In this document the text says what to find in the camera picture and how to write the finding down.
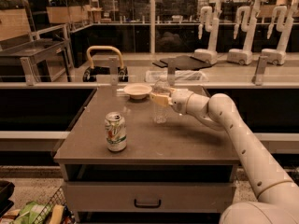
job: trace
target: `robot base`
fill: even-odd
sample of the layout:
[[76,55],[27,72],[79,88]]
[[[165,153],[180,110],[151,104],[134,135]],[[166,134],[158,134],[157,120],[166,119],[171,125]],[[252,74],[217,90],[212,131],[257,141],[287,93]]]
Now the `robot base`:
[[243,49],[230,49],[227,55],[227,62],[241,65],[250,64],[252,62],[252,52]]
[[217,51],[196,49],[193,57],[205,63],[214,64],[217,62]]
[[262,49],[262,56],[267,56],[267,62],[274,65],[283,65],[286,59],[286,52],[276,49]]

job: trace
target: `transparent bottle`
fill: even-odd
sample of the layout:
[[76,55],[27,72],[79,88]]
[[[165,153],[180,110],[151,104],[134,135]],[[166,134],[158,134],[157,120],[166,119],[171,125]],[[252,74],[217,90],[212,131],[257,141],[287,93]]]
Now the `transparent bottle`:
[[[170,85],[167,80],[167,75],[161,75],[158,79],[158,81],[153,86],[152,91],[168,95],[170,94]],[[165,123],[167,122],[167,107],[160,106],[158,104],[153,104],[153,120],[156,123]]]

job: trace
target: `soda can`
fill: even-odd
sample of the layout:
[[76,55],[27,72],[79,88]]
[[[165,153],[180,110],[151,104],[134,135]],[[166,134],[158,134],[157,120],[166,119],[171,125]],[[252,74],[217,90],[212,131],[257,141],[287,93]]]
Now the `soda can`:
[[111,112],[105,118],[107,148],[121,151],[127,146],[127,133],[124,117],[120,112]]

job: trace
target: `yellow handle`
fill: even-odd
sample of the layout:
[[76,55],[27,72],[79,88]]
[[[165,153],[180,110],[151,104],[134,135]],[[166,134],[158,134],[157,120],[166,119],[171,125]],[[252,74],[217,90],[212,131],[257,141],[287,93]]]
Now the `yellow handle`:
[[120,63],[121,63],[121,69],[124,68],[123,59],[122,59],[121,52],[120,52],[119,49],[111,47],[111,46],[91,46],[91,47],[88,47],[88,49],[86,51],[87,60],[90,63],[91,69],[94,69],[93,59],[92,59],[92,56],[91,56],[91,51],[95,50],[95,49],[99,49],[99,50],[108,49],[108,50],[115,51],[119,55],[119,59],[120,59]]

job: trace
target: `gray tabletop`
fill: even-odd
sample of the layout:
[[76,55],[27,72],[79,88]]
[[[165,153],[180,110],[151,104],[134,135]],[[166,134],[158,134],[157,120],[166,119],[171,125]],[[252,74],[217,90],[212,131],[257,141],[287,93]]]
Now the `gray tabletop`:
[[[191,90],[202,92],[201,87]],[[167,123],[156,124],[152,109],[149,97],[135,101],[122,87],[99,87],[54,159],[60,164],[238,163],[225,131],[213,131],[171,107]],[[127,147],[121,152],[107,149],[104,120],[112,111],[125,117]]]

